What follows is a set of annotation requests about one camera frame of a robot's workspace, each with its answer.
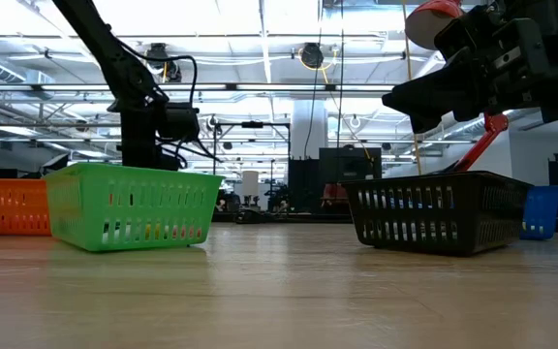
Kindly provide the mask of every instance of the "white cylinder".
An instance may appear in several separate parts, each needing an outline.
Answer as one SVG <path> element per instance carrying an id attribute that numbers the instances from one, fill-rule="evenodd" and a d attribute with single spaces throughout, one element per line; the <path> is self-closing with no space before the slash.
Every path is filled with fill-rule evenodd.
<path id="1" fill-rule="evenodd" d="M 258 196 L 259 187 L 258 179 L 260 174 L 257 171 L 243 171 L 242 172 L 242 195 L 244 196 Z"/>

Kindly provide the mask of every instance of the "wall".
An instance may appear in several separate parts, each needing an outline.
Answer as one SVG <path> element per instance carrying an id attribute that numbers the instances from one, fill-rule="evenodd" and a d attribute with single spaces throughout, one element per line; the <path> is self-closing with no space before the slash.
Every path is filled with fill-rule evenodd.
<path id="1" fill-rule="evenodd" d="M 558 153 L 558 132 L 515 132 L 510 140 L 513 177 L 548 185 L 548 159 Z"/>
<path id="2" fill-rule="evenodd" d="M 440 171 L 459 160 L 472 147 L 472 144 L 453 144 L 443 150 L 443 157 L 421 158 L 421 171 L 429 174 Z M 490 171 L 498 175 L 512 176 L 512 156 L 510 151 L 510 134 L 504 132 L 481 155 L 471 167 L 471 171 Z M 402 165 L 387 169 L 383 177 L 418 175 L 417 165 Z"/>

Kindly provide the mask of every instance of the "ceiling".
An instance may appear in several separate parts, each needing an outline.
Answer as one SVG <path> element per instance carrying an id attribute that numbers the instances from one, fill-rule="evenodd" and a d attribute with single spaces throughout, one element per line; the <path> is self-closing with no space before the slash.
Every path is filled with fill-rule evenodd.
<path id="1" fill-rule="evenodd" d="M 407 59 L 404 15 L 401 6 L 393 1 L 344 0 L 343 18 L 340 2 L 336 0 L 94 0 L 94 3 L 112 32 L 136 50 L 144 52 L 152 43 L 165 43 L 171 54 L 194 55 L 201 62 L 199 82 L 397 84 L 408 79 L 409 64 L 413 75 L 421 76 L 444 63 L 436 52 L 412 43 L 408 46 L 412 59 Z M 407 3 L 409 13 L 420 1 Z M 463 6 L 470 8 L 478 3 L 479 0 L 467 0 Z M 307 69 L 298 57 L 305 43 L 318 41 L 325 55 L 324 74 Z M 87 48 L 49 0 L 0 0 L 0 64 L 21 76 L 27 76 L 29 71 L 42 72 L 55 83 L 105 82 Z M 191 65 L 182 62 L 180 68 L 183 82 L 190 81 Z M 55 103 L 61 96 L 77 100 Z M 86 97 L 94 102 L 111 99 L 108 93 L 80 92 L 41 101 L 27 100 L 19 92 L 0 92 L 0 104 L 8 104 L 18 111 L 20 116 L 16 121 L 35 122 L 49 115 L 48 122 L 83 119 L 93 123 L 119 122 L 117 114 L 106 112 L 108 101 L 80 103 Z M 204 92 L 196 97 L 201 123 L 211 115 L 226 122 L 251 119 L 290 122 L 297 117 L 293 115 L 294 100 L 311 100 L 302 94 L 231 92 Z M 172 98 L 186 98 L 186 93 L 175 93 Z M 330 125 L 336 127 L 336 101 L 328 96 L 322 98 L 326 99 Z M 351 96 L 341 104 L 344 114 L 359 119 L 353 131 L 361 139 L 380 135 L 403 140 L 412 137 L 410 121 L 397 111 L 383 107 L 380 96 Z M 71 138 L 118 134 L 116 128 L 92 128 L 83 133 L 70 128 L 49 128 L 40 132 L 47 131 Z M 234 129 L 232 135 L 281 140 L 281 135 L 272 129 L 255 132 Z M 351 130 L 342 127 L 342 138 L 354 136 Z M 260 152 L 259 146 L 256 147 L 235 144 L 231 153 L 245 154 L 251 149 Z M 399 145 L 393 151 L 403 154 L 406 148 L 407 145 Z M 266 149 L 287 156 L 284 143 L 273 143 Z M 105 147 L 104 153 L 116 155 L 114 144 Z"/>

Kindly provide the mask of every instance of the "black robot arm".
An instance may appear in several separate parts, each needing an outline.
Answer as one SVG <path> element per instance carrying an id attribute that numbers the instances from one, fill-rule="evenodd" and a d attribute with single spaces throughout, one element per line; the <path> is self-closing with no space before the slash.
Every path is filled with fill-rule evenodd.
<path id="1" fill-rule="evenodd" d="M 140 55 L 113 36 L 91 0 L 53 0 L 53 3 L 96 58 L 115 97 L 108 110 L 121 115 L 123 165 L 180 168 L 177 154 L 175 158 L 164 155 L 162 144 L 178 143 L 179 149 L 182 143 L 199 142 L 199 111 L 192 106 L 193 90 L 188 103 L 171 103 L 152 74 L 135 57 Z M 178 56 L 164 61 L 181 58 L 193 60 L 195 86 L 197 64 L 192 57 Z M 157 132 L 162 143 L 157 143 Z"/>
<path id="2" fill-rule="evenodd" d="M 466 121 L 538 107 L 544 122 L 558 120 L 558 0 L 476 6 L 438 33 L 435 45 L 446 66 L 383 97 L 411 117 L 415 133 L 435 128 L 450 111 Z"/>

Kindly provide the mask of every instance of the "wooden table surface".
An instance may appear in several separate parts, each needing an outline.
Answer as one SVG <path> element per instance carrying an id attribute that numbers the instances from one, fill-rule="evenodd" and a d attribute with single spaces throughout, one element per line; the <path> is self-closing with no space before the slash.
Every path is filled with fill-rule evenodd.
<path id="1" fill-rule="evenodd" d="M 376 250 L 349 225 L 107 254 L 0 237 L 0 348 L 558 348 L 558 236 L 473 258 Z"/>

